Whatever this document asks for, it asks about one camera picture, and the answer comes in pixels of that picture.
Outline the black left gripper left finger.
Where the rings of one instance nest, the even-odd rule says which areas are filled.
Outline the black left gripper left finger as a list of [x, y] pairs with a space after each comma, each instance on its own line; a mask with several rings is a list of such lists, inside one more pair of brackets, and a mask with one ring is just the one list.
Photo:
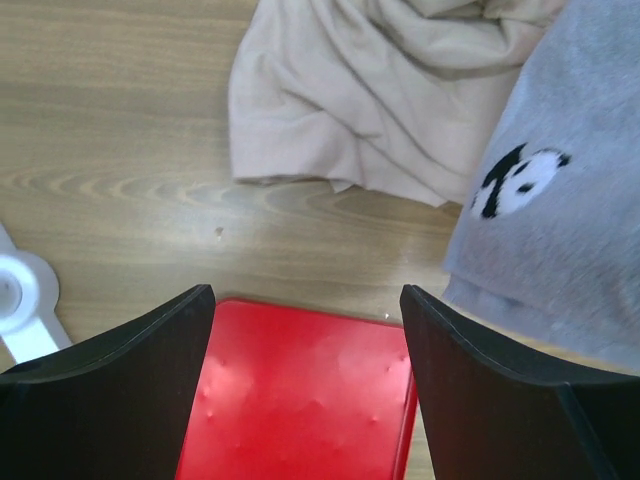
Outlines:
[[4, 479], [175, 477], [215, 312], [208, 285], [1, 375]]

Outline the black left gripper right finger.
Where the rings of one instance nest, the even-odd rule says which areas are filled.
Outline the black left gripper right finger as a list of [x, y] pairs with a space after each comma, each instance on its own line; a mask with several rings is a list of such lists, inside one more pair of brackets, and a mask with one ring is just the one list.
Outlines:
[[414, 285], [409, 357], [439, 479], [635, 479], [639, 380], [521, 344]]

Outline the red tin lid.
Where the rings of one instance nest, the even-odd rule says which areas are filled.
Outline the red tin lid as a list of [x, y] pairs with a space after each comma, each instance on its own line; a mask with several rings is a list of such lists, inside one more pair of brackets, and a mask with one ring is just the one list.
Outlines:
[[417, 393], [403, 329], [226, 299], [180, 479], [401, 479]]

